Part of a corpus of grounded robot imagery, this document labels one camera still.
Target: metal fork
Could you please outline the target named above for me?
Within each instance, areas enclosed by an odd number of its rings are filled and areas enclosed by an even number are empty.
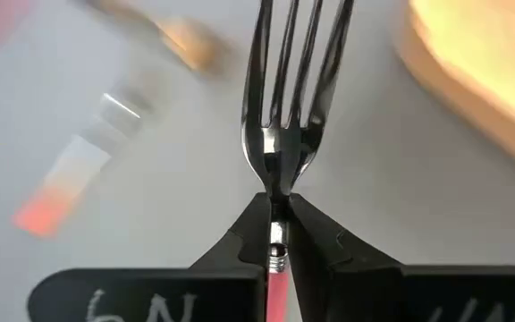
[[[347,38],[353,0],[342,0],[335,16],[311,110],[303,128],[300,125],[301,105],[323,0],[315,0],[313,5],[291,100],[289,120],[282,124],[283,92],[299,7],[299,0],[291,1],[275,76],[269,122],[262,126],[272,4],[273,0],[262,0],[257,17],[243,98],[241,140],[249,165],[264,184],[270,199],[277,204],[287,200],[294,183],[311,164],[321,144]]]

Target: wooden board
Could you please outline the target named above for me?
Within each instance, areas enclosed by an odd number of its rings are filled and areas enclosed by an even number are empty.
[[[405,15],[409,70],[515,156],[515,0],[411,0]]]

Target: fork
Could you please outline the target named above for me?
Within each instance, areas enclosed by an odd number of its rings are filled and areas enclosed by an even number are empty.
[[[339,5],[304,127],[300,125],[301,106],[323,0],[315,0],[313,4],[289,119],[282,124],[283,93],[299,7],[299,0],[291,1],[275,76],[269,121],[262,126],[272,5],[273,0],[262,0],[257,17],[243,97],[241,141],[244,155],[264,184],[272,204],[282,205],[286,204],[293,185],[311,164],[321,144],[347,38],[353,0],[342,0]]]

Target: white surface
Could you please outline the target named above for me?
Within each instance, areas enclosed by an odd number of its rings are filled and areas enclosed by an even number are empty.
[[[286,3],[277,2],[278,30]],[[310,3],[302,1],[303,26]],[[327,3],[318,44],[337,1]],[[407,263],[515,263],[515,161],[394,57],[395,3],[358,0],[324,142],[296,192]],[[51,240],[19,231],[12,215],[121,75],[128,43],[54,0],[39,1],[0,46],[0,321],[27,321],[30,288],[56,270],[188,266],[262,189],[241,152],[239,124],[258,0],[147,5],[217,31],[234,50],[232,72],[206,82],[163,63],[163,117],[108,167]],[[281,32],[274,36],[276,61]],[[314,71],[320,58],[317,51]],[[288,320],[299,318],[293,301]]]

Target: fork neck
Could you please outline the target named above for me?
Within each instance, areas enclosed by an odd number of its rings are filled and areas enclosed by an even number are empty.
[[[271,208],[271,220],[275,221],[287,221],[288,216],[291,213],[289,196],[270,196],[269,197],[272,208]]]

